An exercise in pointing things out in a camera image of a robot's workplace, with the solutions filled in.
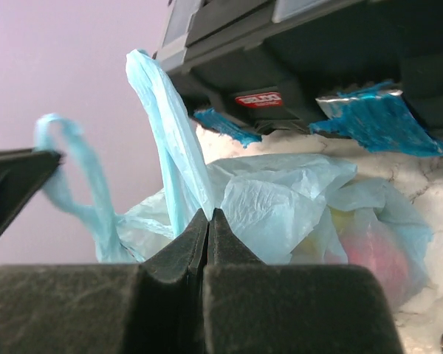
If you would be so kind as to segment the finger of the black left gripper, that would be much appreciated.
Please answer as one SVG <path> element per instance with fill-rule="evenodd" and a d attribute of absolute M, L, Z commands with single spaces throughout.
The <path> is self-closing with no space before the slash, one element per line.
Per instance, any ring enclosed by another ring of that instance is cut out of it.
<path fill-rule="evenodd" d="M 0 237 L 58 169 L 61 158 L 56 151 L 0 150 Z"/>

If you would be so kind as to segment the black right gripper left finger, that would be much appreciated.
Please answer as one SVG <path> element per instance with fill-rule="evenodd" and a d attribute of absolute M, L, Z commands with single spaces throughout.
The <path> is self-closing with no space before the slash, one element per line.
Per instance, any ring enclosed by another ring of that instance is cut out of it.
<path fill-rule="evenodd" d="M 144 263 L 0 266 L 0 353 L 202 353 L 208 225 Z"/>

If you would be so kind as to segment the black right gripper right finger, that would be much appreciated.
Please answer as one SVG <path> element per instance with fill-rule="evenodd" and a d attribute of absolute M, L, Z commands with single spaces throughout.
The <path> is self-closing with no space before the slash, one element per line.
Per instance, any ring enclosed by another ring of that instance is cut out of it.
<path fill-rule="evenodd" d="M 380 284 L 355 265 L 267 265 L 216 209 L 205 266 L 207 353 L 401 353 Z"/>

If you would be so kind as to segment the light blue plastic bag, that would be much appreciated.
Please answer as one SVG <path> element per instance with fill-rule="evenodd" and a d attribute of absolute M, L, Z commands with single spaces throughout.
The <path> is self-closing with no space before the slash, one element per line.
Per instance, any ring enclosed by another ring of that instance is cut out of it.
<path fill-rule="evenodd" d="M 164 184 L 126 213 L 114 211 L 103 169 L 77 123 L 48 114 L 35 124 L 35 147 L 48 151 L 55 147 L 50 128 L 60 126 L 69 155 L 89 182 L 90 205 L 73 199 L 61 170 L 44 192 L 92 233 L 99 261 L 146 261 L 180 236 L 198 211 L 211 217 L 220 209 L 233 233 L 265 263 L 305 264 L 302 242 L 331 208 L 354 212 L 355 218 L 375 218 L 395 234 L 409 265 L 404 302 L 427 284 L 425 254 L 432 231 L 388 181 L 357 181 L 355 164 L 320 154 L 245 156 L 206 164 L 182 98 L 167 74 L 138 50 L 128 54 L 126 74 L 148 115 Z"/>

